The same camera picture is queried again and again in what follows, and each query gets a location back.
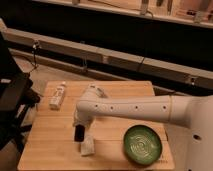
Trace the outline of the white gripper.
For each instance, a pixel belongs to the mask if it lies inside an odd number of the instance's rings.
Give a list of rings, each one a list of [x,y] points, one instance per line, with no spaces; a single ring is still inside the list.
[[[91,124],[92,124],[92,117],[90,115],[81,113],[79,111],[74,112],[74,121],[73,121],[74,126],[81,125],[84,127],[89,127]]]

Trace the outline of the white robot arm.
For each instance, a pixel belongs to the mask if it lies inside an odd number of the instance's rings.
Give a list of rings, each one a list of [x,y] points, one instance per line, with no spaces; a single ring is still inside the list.
[[[95,116],[120,117],[186,127],[191,131],[186,169],[213,171],[213,95],[109,98],[97,85],[89,85],[76,103],[74,140],[83,142]]]

